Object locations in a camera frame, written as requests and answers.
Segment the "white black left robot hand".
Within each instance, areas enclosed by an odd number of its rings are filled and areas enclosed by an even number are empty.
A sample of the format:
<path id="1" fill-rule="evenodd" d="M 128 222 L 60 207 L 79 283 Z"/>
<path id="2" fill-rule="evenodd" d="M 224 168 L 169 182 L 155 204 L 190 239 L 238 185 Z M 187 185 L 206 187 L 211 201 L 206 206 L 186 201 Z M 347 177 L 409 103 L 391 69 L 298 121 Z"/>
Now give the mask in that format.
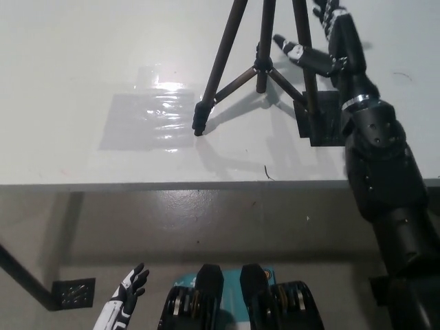
<path id="1" fill-rule="evenodd" d="M 146 291 L 148 276 L 143 263 L 134 267 L 104 304 L 93 330 L 127 329 L 138 298 Z"/>

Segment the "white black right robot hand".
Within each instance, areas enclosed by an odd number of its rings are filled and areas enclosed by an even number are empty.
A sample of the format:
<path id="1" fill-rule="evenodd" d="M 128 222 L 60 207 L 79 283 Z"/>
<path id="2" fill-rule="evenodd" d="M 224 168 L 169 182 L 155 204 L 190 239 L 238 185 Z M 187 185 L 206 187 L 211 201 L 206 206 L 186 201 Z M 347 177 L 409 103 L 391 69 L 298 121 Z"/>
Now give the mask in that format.
<path id="1" fill-rule="evenodd" d="M 339 1 L 315 1 L 313 14 L 329 43 L 327 53 L 288 41 L 280 34 L 272 40 L 294 65 L 330 78 L 339 93 L 341 109 L 378 99 L 380 93 L 366 75 L 364 48 L 350 12 Z"/>

